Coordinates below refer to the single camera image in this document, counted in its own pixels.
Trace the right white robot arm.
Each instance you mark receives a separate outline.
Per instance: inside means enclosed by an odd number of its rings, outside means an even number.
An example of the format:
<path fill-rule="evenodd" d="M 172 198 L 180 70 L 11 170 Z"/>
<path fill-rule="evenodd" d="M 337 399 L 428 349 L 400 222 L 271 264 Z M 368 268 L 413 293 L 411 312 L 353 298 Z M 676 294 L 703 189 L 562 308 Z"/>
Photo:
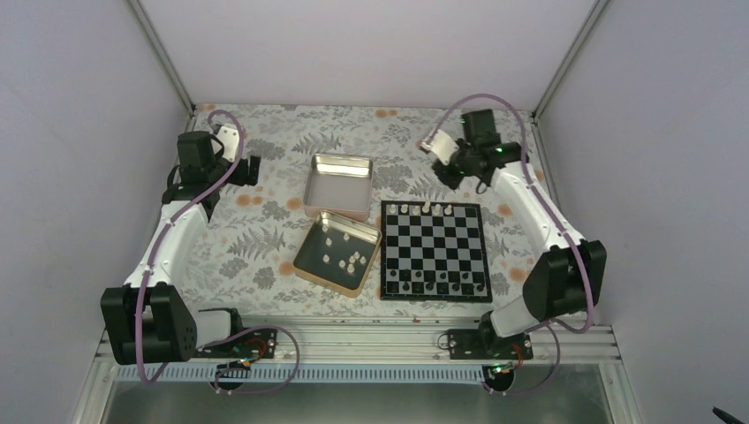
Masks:
<path fill-rule="evenodd" d="M 499 360 L 511 350 L 513 338 L 567 314 L 585 313 L 582 326 L 563 326 L 577 334 L 586 332 L 601 294 L 604 245 L 586 239 L 564 218 L 533 173 L 526 140 L 503 142 L 492 110 L 465 113 L 461 125 L 463 137 L 454 139 L 436 127 L 420 149 L 435 156 L 433 170 L 448 187 L 476 177 L 508 201 L 535 256 L 521 295 L 480 318 L 480 352 Z"/>

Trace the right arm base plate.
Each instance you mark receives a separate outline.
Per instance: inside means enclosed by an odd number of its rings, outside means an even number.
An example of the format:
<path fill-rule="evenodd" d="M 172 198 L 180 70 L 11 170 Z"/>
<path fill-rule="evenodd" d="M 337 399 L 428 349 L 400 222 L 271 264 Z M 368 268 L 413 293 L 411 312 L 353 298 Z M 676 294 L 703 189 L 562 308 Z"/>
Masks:
<path fill-rule="evenodd" d="M 534 356 L 525 333 L 502 338 L 480 329 L 449 329 L 445 335 L 452 360 L 531 360 Z"/>

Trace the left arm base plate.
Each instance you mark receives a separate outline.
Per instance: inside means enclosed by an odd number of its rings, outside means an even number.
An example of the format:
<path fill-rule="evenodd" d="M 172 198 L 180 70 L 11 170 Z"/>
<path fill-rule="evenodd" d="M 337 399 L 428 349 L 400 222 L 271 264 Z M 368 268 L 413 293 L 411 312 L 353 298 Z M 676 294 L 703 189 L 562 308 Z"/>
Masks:
<path fill-rule="evenodd" d="M 260 329 L 225 344 L 210 346 L 196 352 L 197 358 L 208 359 L 273 359 L 276 349 L 277 331 Z"/>

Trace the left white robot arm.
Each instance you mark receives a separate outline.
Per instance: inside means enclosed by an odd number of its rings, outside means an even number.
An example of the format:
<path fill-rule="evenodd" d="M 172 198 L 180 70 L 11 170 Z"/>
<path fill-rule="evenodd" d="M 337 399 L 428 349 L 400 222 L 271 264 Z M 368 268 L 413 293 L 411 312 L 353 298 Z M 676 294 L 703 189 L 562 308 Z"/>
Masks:
<path fill-rule="evenodd" d="M 100 307 L 113 356 L 135 364 L 136 348 L 146 363 L 189 360 L 205 338 L 225 358 L 239 355 L 246 333 L 207 314 L 197 323 L 179 295 L 197 239 L 207 229 L 225 185 L 253 186 L 260 160 L 245 159 L 241 133 L 232 125 L 178 136 L 178 164 L 167 177 L 159 224 L 136 269 L 123 285 L 104 291 Z"/>

